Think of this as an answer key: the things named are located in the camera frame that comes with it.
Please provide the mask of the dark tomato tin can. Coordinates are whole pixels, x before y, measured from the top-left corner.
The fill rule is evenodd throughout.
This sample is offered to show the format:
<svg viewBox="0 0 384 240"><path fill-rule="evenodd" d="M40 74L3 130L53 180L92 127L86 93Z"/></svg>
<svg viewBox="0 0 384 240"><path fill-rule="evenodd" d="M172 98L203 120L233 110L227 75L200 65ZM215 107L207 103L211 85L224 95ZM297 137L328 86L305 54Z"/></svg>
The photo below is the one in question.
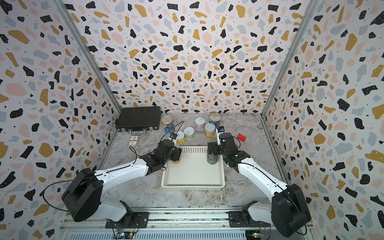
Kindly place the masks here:
<svg viewBox="0 0 384 240"><path fill-rule="evenodd" d="M207 162L211 165L216 164L219 161L220 151L213 146L208 146L207 149Z"/></svg>

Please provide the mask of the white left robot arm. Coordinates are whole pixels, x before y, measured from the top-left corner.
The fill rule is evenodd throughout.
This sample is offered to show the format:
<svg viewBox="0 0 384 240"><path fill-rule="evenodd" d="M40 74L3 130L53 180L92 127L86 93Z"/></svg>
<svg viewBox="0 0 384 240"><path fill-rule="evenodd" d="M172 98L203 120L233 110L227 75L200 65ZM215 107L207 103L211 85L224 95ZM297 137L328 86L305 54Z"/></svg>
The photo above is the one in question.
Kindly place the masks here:
<svg viewBox="0 0 384 240"><path fill-rule="evenodd" d="M127 164L98 171L83 169L63 193L62 201L75 222L100 218L111 221L114 227L127 227L134 221L132 209L124 201L106 202L102 195L120 184L164 169L169 161L179 162L181 153L177 143L165 139L152 152L137 155Z"/></svg>

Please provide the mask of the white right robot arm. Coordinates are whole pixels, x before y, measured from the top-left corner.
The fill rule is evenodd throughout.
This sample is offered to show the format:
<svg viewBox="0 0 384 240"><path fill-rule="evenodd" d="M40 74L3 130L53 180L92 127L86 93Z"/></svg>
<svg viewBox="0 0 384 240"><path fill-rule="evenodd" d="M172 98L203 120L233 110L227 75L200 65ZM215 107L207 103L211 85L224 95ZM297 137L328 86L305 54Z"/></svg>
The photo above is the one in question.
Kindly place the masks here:
<svg viewBox="0 0 384 240"><path fill-rule="evenodd" d="M252 201L241 211L230 212L235 227L255 227L265 223L289 238L311 221L302 189L296 184L280 181L260 167L251 155L237 147L231 133L220 133L216 142L209 142L208 154L222 157L228 167L249 179L270 201L269 204Z"/></svg>

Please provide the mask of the tall yellow orange can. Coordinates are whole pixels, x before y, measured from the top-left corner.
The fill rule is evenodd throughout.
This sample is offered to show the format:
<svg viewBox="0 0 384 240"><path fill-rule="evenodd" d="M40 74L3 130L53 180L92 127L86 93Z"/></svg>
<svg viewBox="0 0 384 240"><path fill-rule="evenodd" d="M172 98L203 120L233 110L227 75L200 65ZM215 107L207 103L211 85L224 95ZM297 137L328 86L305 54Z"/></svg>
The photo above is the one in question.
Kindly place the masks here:
<svg viewBox="0 0 384 240"><path fill-rule="evenodd" d="M181 153L182 153L182 149L180 148L180 146L178 144L175 144L173 146L173 149L171 151L171 157L170 157L170 160L174 163L174 164L177 164L179 163L181 160Z"/></svg>

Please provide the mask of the blue tin can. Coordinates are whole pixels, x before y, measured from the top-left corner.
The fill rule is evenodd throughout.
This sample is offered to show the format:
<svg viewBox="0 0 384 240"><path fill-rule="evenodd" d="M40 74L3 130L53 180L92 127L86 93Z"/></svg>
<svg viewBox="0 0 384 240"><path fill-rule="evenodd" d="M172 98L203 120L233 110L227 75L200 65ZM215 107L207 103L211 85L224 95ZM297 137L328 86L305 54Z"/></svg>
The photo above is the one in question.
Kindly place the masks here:
<svg viewBox="0 0 384 240"><path fill-rule="evenodd" d="M209 123L213 124L216 128L220 126L221 116L217 113L210 114Z"/></svg>
<svg viewBox="0 0 384 240"><path fill-rule="evenodd" d="M175 131L174 119L170 115L165 115L161 118L161 123L165 134L171 134Z"/></svg>

